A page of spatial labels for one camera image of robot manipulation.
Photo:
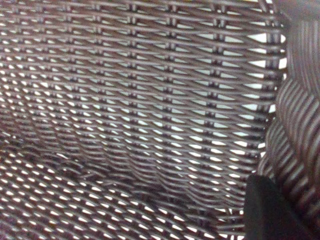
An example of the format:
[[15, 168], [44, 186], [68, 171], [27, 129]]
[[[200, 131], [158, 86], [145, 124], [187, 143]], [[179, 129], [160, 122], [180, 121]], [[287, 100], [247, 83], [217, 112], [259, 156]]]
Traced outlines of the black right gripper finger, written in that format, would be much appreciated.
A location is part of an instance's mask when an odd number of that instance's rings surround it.
[[252, 174], [244, 202], [247, 240], [314, 240], [270, 178]]

